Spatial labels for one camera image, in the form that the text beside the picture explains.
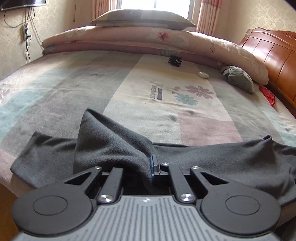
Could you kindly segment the white earbuds case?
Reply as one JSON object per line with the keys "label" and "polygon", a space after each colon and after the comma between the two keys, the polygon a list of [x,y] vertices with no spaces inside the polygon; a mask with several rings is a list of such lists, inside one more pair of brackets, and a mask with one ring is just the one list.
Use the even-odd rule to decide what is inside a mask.
{"label": "white earbuds case", "polygon": [[203,79],[208,79],[209,75],[207,73],[204,72],[198,72],[197,75]]}

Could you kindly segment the wooden orange headboard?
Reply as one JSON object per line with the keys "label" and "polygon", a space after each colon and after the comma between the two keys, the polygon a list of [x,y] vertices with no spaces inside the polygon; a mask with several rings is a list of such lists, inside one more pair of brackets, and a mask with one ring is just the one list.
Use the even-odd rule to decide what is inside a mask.
{"label": "wooden orange headboard", "polygon": [[239,46],[264,63],[266,86],[295,115],[295,32],[263,28],[247,30]]}

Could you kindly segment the grey floral pillow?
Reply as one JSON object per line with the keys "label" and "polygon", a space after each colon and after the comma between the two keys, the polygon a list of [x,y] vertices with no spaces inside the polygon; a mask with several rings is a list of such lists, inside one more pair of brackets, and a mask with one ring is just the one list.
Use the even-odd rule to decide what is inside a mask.
{"label": "grey floral pillow", "polygon": [[91,21],[100,27],[154,27],[182,31],[194,25],[190,20],[170,11],[116,9]]}

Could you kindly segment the wall mounted black television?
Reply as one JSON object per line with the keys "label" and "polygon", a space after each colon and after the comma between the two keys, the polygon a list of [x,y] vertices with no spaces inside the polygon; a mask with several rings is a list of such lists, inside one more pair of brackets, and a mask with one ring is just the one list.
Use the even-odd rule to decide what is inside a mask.
{"label": "wall mounted black television", "polygon": [[1,11],[10,11],[20,8],[30,8],[35,6],[44,6],[46,0],[1,0]]}

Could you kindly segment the folded floral pink quilt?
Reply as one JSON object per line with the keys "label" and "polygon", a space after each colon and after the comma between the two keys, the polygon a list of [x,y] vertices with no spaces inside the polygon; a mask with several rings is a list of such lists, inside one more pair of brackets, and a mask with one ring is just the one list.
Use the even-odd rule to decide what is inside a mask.
{"label": "folded floral pink quilt", "polygon": [[222,64],[242,68],[255,82],[268,84],[266,66],[249,51],[233,42],[205,34],[156,27],[86,26],[53,35],[42,42],[43,48],[62,44],[111,44],[160,48],[209,57]]}

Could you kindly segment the black hair claw clip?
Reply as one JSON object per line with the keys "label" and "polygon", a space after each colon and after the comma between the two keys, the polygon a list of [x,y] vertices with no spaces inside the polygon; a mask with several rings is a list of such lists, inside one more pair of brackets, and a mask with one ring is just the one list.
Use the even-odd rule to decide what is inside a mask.
{"label": "black hair claw clip", "polygon": [[172,66],[180,67],[180,65],[182,64],[182,58],[179,56],[171,55],[169,57],[168,63],[171,64]]}

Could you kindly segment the red folding fan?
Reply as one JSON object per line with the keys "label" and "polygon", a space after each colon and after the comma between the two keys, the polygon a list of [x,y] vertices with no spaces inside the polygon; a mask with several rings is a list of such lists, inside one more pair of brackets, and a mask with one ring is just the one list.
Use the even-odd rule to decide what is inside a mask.
{"label": "red folding fan", "polygon": [[276,97],[273,93],[271,93],[266,87],[264,87],[263,85],[259,86],[259,90],[261,91],[261,93],[265,96],[265,98],[267,99],[267,101],[269,102],[269,104],[274,107],[275,102],[276,102]]}

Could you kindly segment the pink right curtain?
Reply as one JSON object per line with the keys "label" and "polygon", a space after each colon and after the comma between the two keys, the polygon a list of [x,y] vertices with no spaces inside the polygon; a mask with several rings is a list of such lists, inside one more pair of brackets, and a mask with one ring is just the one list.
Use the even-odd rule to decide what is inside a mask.
{"label": "pink right curtain", "polygon": [[197,32],[208,36],[213,36],[222,0],[202,0],[197,23]]}

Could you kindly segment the striped pastel bed sheet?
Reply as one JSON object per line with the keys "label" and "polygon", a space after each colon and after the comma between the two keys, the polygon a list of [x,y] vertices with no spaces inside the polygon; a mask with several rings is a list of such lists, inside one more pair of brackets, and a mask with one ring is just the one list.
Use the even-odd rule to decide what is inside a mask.
{"label": "striped pastel bed sheet", "polygon": [[[203,79],[197,75],[209,75]],[[44,56],[1,80],[1,184],[28,189],[10,170],[34,132],[76,138],[93,109],[153,142],[205,146],[271,135],[295,145],[295,118],[260,90],[248,94],[217,69],[116,51]]]}

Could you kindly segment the white wall power strip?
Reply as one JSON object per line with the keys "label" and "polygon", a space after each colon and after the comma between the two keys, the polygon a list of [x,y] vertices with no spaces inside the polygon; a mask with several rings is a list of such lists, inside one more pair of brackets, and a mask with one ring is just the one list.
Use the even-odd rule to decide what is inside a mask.
{"label": "white wall power strip", "polygon": [[29,28],[27,24],[23,25],[23,40],[27,41],[32,35],[29,33]]}

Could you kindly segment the dark grey trousers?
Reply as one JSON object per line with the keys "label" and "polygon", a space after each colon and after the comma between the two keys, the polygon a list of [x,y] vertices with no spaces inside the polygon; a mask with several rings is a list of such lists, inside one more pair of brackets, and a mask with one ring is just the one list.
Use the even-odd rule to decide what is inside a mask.
{"label": "dark grey trousers", "polygon": [[55,138],[35,132],[11,166],[34,188],[100,166],[137,173],[154,191],[151,161],[168,162],[187,171],[199,166],[274,196],[280,205],[295,202],[295,148],[271,136],[248,142],[188,147],[153,143],[112,119],[87,109],[77,138]]}

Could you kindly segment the bundled grey white cloth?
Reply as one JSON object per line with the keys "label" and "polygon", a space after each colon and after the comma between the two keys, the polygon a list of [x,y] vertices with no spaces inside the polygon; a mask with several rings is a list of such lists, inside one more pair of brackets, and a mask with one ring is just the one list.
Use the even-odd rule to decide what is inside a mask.
{"label": "bundled grey white cloth", "polygon": [[240,67],[226,66],[221,69],[221,73],[227,77],[227,82],[249,94],[255,92],[255,86],[251,77]]}

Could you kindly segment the bright window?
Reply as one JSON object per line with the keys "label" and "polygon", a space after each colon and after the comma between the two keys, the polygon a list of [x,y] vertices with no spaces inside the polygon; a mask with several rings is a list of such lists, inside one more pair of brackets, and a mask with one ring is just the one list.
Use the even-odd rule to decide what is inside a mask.
{"label": "bright window", "polygon": [[117,9],[143,9],[170,11],[172,13],[191,19],[195,1],[192,0],[121,0],[116,1]]}

